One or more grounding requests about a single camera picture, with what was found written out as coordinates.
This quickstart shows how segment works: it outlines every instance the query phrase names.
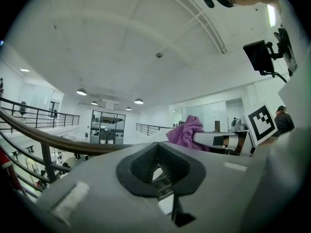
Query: pink cloth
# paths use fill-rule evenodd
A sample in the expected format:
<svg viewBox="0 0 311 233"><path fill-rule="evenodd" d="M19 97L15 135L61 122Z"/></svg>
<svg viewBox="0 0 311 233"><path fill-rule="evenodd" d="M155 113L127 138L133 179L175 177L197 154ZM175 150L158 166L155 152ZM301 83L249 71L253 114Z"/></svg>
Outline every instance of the pink cloth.
<svg viewBox="0 0 311 233"><path fill-rule="evenodd" d="M209 147L192 141L193 134L204 132L203 124L196 116L189 115L184 124L166 133L169 142L194 150L208 151Z"/></svg>

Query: ceiling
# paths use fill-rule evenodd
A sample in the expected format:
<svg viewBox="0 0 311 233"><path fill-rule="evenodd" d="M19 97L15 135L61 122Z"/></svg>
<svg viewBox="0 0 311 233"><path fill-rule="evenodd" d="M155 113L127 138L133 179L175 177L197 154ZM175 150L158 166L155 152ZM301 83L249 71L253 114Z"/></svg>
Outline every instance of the ceiling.
<svg viewBox="0 0 311 233"><path fill-rule="evenodd" d="M202 62L206 69L207 58L215 64L270 33L264 5L215 4L211 10L202 0L31 0L5 43L79 102L114 100L116 110L136 112L160 105L161 96L178 102L172 87L181 70ZM159 94L164 87L172 92ZM88 96L77 95L79 88ZM145 104L134 104L136 98Z"/></svg>

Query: metal railing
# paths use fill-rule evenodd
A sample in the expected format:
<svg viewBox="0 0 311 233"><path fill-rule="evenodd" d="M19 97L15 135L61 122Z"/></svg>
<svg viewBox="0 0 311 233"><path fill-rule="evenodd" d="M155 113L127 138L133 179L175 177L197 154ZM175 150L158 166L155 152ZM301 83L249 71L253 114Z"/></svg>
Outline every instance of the metal railing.
<svg viewBox="0 0 311 233"><path fill-rule="evenodd" d="M147 136L151 136L160 131L161 129L172 129L172 128L141 124L141 123L136 124L136 131L139 131L142 134L146 134Z"/></svg>
<svg viewBox="0 0 311 233"><path fill-rule="evenodd" d="M0 98L0 101L3 110L7 111L13 117L23 121L28 126L37 129L66 127L79 124L80 116L77 115L43 110L4 98ZM0 121L0 130L11 130L11 133L13 133L13 127L1 127L4 123L6 122Z"/></svg>
<svg viewBox="0 0 311 233"><path fill-rule="evenodd" d="M26 157L32 159L36 163L42 164L45 168L45 171L47 173L47 177L41 176L37 172L34 172L28 168L26 168L24 165L19 163L19 161L14 159L14 156L11 156L10 153L3 147L3 145L0 143L0 151L2 150L5 155L19 168L30 174L32 177L37 178L42 183L51 184L53 183L57 178L59 178L59 172L68 173L70 172L71 168L64 167L57 165L52 162L51 160L51 152L50 147L54 147L58 150L64 150L67 152L75 153L75 154L84 154L87 156L95 156L95 155L101 155L105 153L114 152L117 150L121 150L133 145L110 145L110 144L91 144L87 142L78 142L73 141L70 139L65 139L59 136L55 136L52 134L48 134L44 131L38 130L35 127L30 127L29 124L26 124L22 122L21 120L18 120L14 116L6 113L4 111L4 108L0 108L0 118L3 120L3 122L7 123L10 126L10 129L14 129L23 135L33 139L34 141L37 141L41 144L41 151L42 151L42 157L39 158L37 156L34 156L33 154L21 149L19 146L17 146L15 143L13 143L10 140L10 133L4 133L2 130L0 130L1 137L9 143L16 151L19 153L25 155ZM17 177L25 182L27 185L32 187L33 189L37 191L42 192L42 188L36 186L35 184L29 182L24 177L17 175ZM23 188L25 192L27 192L29 195L33 197L37 197L36 194L31 192L30 190L27 190Z"/></svg>

